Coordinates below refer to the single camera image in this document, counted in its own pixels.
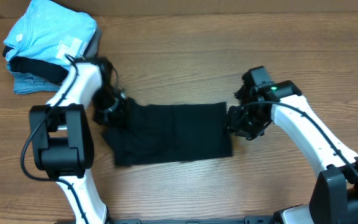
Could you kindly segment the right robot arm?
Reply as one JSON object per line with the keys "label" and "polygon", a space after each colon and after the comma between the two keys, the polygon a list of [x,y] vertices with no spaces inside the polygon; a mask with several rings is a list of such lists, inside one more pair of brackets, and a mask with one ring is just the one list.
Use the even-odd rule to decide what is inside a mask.
{"label": "right robot arm", "polygon": [[273,82],[265,67],[251,68],[234,96],[227,128],[252,141],[274,123],[308,160],[316,175],[310,202],[271,216],[246,217],[245,223],[358,223],[358,153],[341,142],[311,109],[290,80]]}

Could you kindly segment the black polo shirt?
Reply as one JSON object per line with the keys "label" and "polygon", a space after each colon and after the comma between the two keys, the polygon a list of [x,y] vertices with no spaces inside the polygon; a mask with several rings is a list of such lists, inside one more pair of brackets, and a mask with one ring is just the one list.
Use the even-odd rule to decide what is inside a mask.
{"label": "black polo shirt", "polygon": [[102,134],[117,166],[232,156],[225,102],[142,106],[130,98],[127,105],[124,124]]}

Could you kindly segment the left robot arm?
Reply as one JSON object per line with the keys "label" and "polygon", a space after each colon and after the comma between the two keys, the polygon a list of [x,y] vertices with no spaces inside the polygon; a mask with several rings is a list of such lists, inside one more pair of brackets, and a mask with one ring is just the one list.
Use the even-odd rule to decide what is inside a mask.
{"label": "left robot arm", "polygon": [[102,126],[125,122],[127,97],[111,75],[117,70],[106,57],[67,57],[70,68],[60,89],[29,112],[31,134],[21,152],[21,169],[32,180],[54,182],[64,192],[74,223],[112,223],[93,180],[94,144],[86,109]]}

